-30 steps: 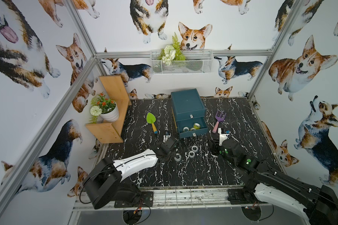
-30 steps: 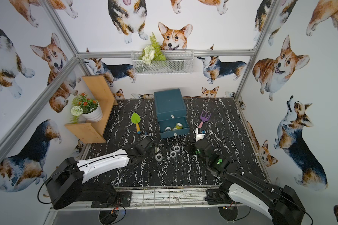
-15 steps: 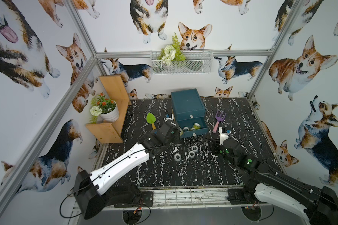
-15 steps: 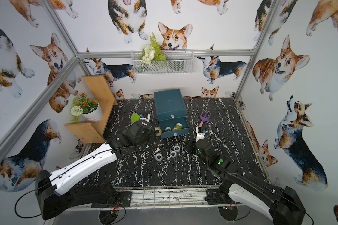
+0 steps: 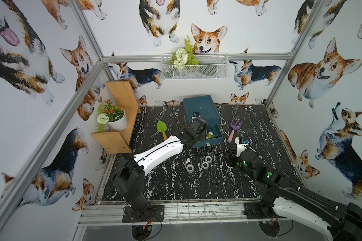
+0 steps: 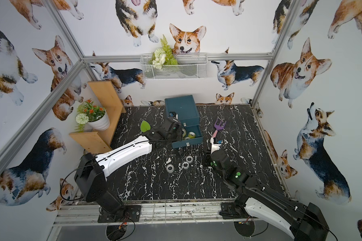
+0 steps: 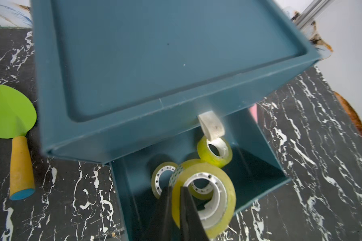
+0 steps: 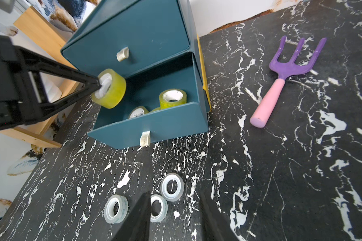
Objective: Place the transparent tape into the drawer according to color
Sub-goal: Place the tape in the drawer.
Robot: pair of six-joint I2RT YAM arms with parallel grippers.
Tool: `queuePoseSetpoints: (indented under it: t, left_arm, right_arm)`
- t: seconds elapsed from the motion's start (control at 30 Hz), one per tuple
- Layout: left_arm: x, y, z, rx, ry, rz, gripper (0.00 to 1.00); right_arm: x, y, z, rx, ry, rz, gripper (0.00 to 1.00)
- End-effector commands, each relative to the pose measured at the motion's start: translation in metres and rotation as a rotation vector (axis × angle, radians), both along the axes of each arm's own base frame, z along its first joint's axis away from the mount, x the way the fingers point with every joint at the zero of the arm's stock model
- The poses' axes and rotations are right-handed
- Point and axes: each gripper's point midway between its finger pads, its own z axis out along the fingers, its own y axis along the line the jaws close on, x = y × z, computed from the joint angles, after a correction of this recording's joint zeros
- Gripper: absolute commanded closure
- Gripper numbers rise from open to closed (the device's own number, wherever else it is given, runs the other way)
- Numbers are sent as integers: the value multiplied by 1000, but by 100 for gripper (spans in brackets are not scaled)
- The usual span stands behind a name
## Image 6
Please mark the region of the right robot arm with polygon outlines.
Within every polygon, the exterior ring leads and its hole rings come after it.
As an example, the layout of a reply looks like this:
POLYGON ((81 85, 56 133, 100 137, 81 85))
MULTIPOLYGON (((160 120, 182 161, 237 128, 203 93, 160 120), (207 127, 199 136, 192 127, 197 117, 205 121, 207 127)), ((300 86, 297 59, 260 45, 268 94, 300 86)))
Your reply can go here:
POLYGON ((237 194, 236 200, 225 203, 219 213, 225 220, 259 218, 296 241, 324 241, 331 233, 318 206, 302 204, 271 189, 223 150, 206 152, 203 163, 237 194))

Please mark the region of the yellow tape roll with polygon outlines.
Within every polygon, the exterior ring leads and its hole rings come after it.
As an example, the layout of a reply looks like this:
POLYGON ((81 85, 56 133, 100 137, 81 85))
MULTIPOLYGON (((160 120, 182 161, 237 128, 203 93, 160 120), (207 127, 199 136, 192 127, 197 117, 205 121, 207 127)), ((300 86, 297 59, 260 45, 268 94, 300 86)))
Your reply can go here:
POLYGON ((194 138, 196 137, 196 134, 195 134, 194 132, 189 132, 189 133, 188 133, 188 137, 189 137, 190 139, 194 139, 194 138))
POLYGON ((186 129, 182 128, 182 138, 184 138, 187 135, 186 129))

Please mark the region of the yellow tape roll bottom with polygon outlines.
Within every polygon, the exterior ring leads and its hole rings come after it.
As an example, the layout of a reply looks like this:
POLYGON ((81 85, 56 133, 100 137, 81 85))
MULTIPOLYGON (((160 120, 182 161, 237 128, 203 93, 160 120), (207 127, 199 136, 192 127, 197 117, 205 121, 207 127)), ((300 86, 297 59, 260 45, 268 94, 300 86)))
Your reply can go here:
POLYGON ((182 128, 182 138, 184 138, 187 135, 186 129, 182 128))

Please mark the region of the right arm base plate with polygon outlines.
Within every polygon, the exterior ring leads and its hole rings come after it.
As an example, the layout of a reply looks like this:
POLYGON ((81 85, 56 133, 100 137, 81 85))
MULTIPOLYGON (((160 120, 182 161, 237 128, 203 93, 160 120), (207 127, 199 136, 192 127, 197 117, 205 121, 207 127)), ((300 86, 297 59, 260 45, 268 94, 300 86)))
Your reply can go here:
POLYGON ((249 217, 245 208, 234 202, 223 202, 220 204, 220 207, 219 215, 222 216, 224 220, 245 219, 249 217))

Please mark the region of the yellow tape roll top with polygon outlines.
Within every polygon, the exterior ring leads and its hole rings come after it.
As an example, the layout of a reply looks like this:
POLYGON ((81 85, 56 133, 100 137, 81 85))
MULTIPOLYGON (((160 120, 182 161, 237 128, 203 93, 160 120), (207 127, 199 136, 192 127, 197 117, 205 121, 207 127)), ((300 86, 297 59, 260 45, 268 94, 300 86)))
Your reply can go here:
POLYGON ((190 139, 194 139, 194 138, 196 137, 196 134, 195 134, 194 132, 189 132, 189 133, 188 133, 188 137, 189 137, 190 139))

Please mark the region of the teal drawer cabinet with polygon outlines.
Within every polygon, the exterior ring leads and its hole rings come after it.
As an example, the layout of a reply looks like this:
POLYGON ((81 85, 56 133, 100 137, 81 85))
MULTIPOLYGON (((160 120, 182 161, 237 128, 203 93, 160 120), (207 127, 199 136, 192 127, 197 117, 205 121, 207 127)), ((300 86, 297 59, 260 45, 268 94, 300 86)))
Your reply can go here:
POLYGON ((179 115, 178 120, 181 122, 181 127, 187 131, 187 135, 182 138, 181 141, 172 143, 172 148, 177 149, 202 144, 203 136, 200 131, 200 114, 193 96, 185 95, 166 98, 165 106, 167 115, 169 115, 169 112, 171 111, 175 111, 179 115), (194 139, 190 139, 188 137, 189 132, 194 132, 196 137, 194 139))

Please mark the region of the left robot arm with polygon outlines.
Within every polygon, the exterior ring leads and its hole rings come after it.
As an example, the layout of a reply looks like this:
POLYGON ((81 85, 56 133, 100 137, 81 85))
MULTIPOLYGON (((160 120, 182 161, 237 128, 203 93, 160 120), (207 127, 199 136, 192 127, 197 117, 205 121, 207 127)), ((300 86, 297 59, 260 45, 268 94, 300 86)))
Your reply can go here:
POLYGON ((168 117, 161 125, 150 127, 119 148, 97 156, 92 153, 83 155, 78 168, 73 172, 84 201, 96 202, 110 216, 124 218, 127 208, 119 196, 108 190, 107 178, 129 162, 149 154, 157 145, 181 141, 182 128, 178 119, 168 117))

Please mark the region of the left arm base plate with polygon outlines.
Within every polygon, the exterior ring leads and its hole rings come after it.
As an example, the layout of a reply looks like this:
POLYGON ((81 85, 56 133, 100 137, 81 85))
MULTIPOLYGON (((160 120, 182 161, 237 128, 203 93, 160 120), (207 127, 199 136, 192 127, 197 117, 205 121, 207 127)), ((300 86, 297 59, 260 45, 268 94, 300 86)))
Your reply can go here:
POLYGON ((127 205, 116 213, 109 213, 100 207, 98 223, 139 222, 141 209, 140 205, 127 205))

